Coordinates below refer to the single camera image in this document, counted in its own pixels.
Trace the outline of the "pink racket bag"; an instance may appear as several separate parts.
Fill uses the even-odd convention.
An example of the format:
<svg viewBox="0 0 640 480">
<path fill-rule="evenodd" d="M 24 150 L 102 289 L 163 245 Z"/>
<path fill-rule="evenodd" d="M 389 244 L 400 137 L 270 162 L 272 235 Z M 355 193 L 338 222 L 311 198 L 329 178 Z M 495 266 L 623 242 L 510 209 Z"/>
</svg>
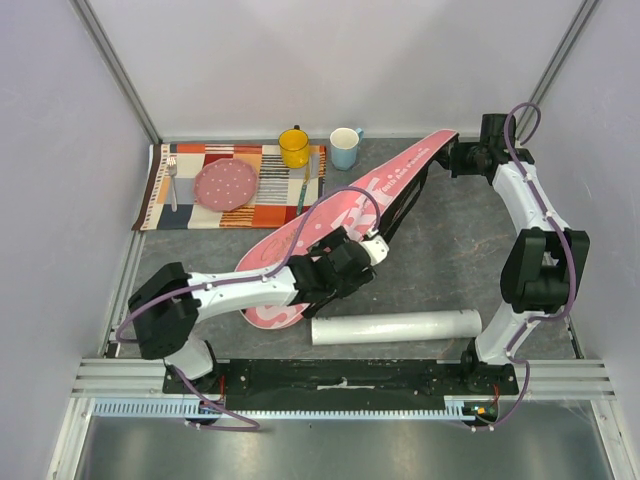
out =
<svg viewBox="0 0 640 480">
<path fill-rule="evenodd" d="M 408 147 L 400 154 L 377 166 L 352 182 L 352 185 L 372 194 L 385 218 L 393 219 L 394 208 L 405 192 L 412 192 L 411 182 L 428 168 L 439 150 L 457 137 L 454 130 L 439 130 Z M 346 191 L 322 202 L 305 223 L 301 236 L 295 239 L 300 218 L 289 221 L 252 247 L 240 260 L 238 271 L 269 267 L 280 262 L 291 244 L 293 253 L 301 255 L 313 243 L 342 226 L 350 238 L 360 240 L 375 223 L 375 208 L 368 198 L 357 192 Z M 242 313 L 245 320 L 260 329 L 275 330 L 294 325 L 303 318 L 302 305 L 249 308 Z"/>
</svg>

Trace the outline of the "white shuttlecock tube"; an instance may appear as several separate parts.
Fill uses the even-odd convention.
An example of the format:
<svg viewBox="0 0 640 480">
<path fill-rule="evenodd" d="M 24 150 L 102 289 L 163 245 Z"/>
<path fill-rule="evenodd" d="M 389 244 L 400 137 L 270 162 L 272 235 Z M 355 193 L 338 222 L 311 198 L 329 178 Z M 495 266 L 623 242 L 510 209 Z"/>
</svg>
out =
<svg viewBox="0 0 640 480">
<path fill-rule="evenodd" d="M 316 317 L 312 344 L 343 345 L 472 338 L 482 331 L 477 310 Z"/>
</svg>

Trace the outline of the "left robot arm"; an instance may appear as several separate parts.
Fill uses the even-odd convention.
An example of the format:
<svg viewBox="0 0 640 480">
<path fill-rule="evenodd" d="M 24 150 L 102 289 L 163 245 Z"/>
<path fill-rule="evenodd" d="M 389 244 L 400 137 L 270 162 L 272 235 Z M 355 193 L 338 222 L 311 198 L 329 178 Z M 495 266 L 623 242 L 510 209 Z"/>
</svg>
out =
<svg viewBox="0 0 640 480">
<path fill-rule="evenodd" d="M 312 317 L 371 282 L 387 254 L 378 233 L 356 241 L 338 228 L 307 253 L 262 269 L 202 274 L 168 263 L 129 298 L 135 342 L 142 359 L 163 360 L 196 392 L 211 392 L 220 371 L 212 347 L 193 333 L 198 322 L 258 307 L 293 307 Z"/>
</svg>

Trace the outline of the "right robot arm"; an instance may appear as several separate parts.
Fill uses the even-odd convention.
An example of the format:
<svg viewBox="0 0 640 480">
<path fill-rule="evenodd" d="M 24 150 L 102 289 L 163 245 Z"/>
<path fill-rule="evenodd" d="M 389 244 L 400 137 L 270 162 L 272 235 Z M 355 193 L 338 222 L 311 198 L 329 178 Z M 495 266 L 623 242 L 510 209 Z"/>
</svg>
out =
<svg viewBox="0 0 640 480">
<path fill-rule="evenodd" d="M 458 368 L 467 392 L 494 381 L 490 364 L 513 360 L 541 323 L 563 320 L 576 300 L 590 239 L 571 228 L 544 192 L 530 152 L 516 145 L 514 113 L 485 114 L 476 142 L 455 142 L 440 161 L 453 177 L 479 175 L 500 196 L 516 230 L 500 276 L 502 303 L 470 348 L 476 359 Z"/>
</svg>

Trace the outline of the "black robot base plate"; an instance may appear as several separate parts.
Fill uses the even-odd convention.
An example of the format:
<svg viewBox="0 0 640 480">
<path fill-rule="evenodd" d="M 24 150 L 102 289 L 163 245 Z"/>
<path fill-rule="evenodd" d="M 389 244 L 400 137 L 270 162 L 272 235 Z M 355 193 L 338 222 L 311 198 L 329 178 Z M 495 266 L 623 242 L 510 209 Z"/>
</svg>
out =
<svg viewBox="0 0 640 480">
<path fill-rule="evenodd" d="M 220 360 L 194 386 L 235 411 L 441 410 L 446 396 L 519 393 L 511 364 L 416 359 Z"/>
</svg>

